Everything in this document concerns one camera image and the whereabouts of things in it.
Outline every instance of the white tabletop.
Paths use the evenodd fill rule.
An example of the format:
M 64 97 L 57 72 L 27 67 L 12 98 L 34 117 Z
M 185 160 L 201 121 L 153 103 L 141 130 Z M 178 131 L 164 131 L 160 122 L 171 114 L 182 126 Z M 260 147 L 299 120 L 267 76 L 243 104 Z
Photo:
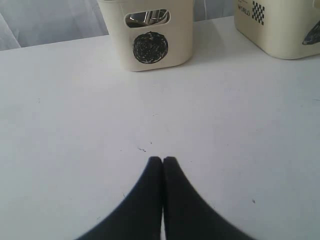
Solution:
M 233 18 L 195 23 L 194 57 L 121 68 L 109 36 L 0 52 L 0 239 L 73 240 L 149 156 L 258 240 L 320 236 L 320 56 L 279 60 Z

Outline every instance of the white backdrop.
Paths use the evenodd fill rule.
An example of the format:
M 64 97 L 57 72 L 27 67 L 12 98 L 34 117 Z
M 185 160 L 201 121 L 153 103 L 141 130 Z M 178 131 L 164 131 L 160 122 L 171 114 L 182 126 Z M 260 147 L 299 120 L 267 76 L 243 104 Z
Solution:
M 231 15 L 233 0 L 195 0 L 195 21 Z M 97 0 L 0 0 L 0 50 L 106 34 Z

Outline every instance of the white curtain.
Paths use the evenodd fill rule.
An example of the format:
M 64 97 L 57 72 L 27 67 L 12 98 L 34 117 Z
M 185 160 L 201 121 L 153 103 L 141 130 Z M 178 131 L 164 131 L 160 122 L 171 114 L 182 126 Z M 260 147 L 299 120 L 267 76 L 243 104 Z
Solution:
M 194 20 L 233 14 L 234 0 L 195 0 Z M 97 0 L 0 0 L 0 50 L 108 34 Z

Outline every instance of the cream plastic bin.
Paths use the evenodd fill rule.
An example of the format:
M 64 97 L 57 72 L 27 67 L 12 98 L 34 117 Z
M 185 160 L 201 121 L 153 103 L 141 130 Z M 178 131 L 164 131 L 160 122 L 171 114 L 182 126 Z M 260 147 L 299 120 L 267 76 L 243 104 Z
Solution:
M 320 0 L 234 0 L 236 28 L 267 54 L 320 54 Z
M 180 65 L 192 56 L 193 0 L 98 0 L 98 3 L 126 69 L 166 68 Z M 162 16 L 152 24 L 154 14 Z M 140 23 L 150 25 L 137 24 L 136 16 Z

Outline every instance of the checkered pattern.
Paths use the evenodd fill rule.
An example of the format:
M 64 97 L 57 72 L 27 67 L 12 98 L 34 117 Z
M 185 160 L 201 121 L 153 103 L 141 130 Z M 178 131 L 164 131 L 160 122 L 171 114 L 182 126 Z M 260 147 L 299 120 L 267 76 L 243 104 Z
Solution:
M 255 19 L 258 23 L 265 25 L 265 7 L 253 1 L 252 19 Z

